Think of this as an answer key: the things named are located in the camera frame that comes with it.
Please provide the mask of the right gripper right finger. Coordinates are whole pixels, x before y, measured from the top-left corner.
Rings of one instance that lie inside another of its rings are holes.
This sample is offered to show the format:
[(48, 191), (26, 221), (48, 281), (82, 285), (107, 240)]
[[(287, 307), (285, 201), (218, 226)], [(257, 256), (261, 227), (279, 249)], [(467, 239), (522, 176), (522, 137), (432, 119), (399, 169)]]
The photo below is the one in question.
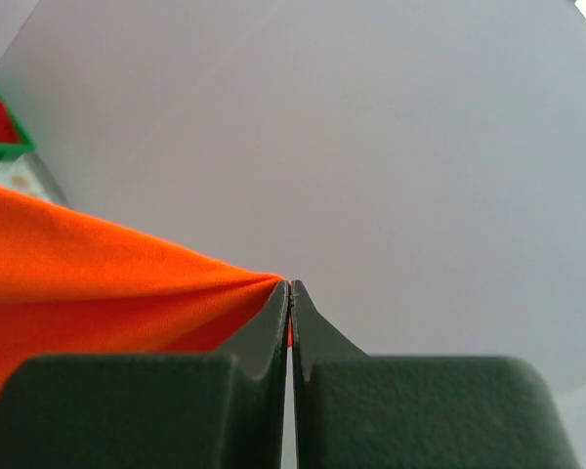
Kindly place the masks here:
[(302, 468), (575, 468), (549, 389), (499, 356), (371, 356), (291, 285)]

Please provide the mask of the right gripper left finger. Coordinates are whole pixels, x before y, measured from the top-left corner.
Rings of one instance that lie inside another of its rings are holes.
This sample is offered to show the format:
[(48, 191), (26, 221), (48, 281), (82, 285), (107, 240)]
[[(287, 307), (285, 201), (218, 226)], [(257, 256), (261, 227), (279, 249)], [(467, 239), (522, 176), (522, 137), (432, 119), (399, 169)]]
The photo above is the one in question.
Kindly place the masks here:
[(289, 285), (215, 350), (44, 355), (0, 391), (0, 468), (276, 468)]

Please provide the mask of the orange t shirt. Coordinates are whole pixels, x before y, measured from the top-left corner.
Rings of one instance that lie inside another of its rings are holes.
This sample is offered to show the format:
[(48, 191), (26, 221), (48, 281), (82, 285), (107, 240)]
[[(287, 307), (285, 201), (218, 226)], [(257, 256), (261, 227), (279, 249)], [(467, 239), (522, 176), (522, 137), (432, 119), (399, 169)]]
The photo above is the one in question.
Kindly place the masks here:
[(0, 187), (0, 390), (41, 354), (211, 351), (278, 282)]

